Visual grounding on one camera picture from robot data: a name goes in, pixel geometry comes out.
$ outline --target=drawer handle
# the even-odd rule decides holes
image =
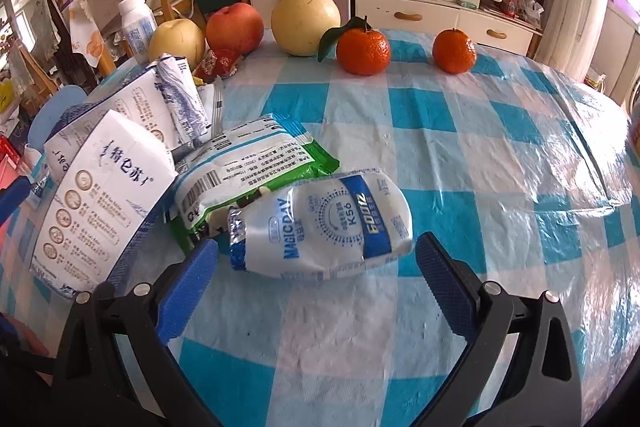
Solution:
[[[495,39],[506,39],[507,38],[507,34],[506,33],[500,33],[500,32],[495,32],[493,30],[487,30],[486,34],[489,35],[490,37],[493,37]]]
[[[402,19],[403,21],[421,21],[422,20],[422,15],[420,15],[419,13],[402,13],[402,12],[396,12],[394,13],[394,17],[396,19]]]

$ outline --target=green snack package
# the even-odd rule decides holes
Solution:
[[[175,235],[179,241],[193,233],[212,237],[226,230],[231,204],[246,206],[261,194],[326,176],[338,166],[288,115],[267,114],[225,131],[175,165],[173,213],[181,221],[173,224]]]

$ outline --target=plastic table cover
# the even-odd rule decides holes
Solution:
[[[342,171],[379,167],[395,180],[415,237],[432,230],[452,257],[514,295],[557,292],[588,419],[640,343],[640,163],[626,141],[628,118],[608,98],[528,58],[478,46],[473,70],[453,76],[433,65],[433,36],[384,33],[392,63],[359,78],[331,57],[318,64],[287,56],[267,32],[225,81],[225,126],[288,112]],[[42,214],[23,204],[9,222],[0,310],[55,352],[70,304],[28,270]],[[167,225],[157,223],[129,287],[153,282],[181,259]],[[513,336],[477,410],[498,390]],[[411,254],[322,283],[234,272],[223,256],[171,346],[228,427],[404,427],[465,343]]]

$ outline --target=yogurt bottle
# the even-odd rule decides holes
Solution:
[[[151,8],[145,0],[124,0],[119,5],[122,31],[139,64],[149,62],[148,48],[151,36],[158,28]]]

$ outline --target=white milk carton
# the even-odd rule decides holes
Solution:
[[[171,154],[153,134],[107,111],[51,201],[31,271],[66,297],[92,291],[176,175]]]
[[[210,130],[187,61],[163,55],[47,140],[44,152],[53,181],[58,183],[64,177],[84,141],[109,110],[151,131],[170,151]]]

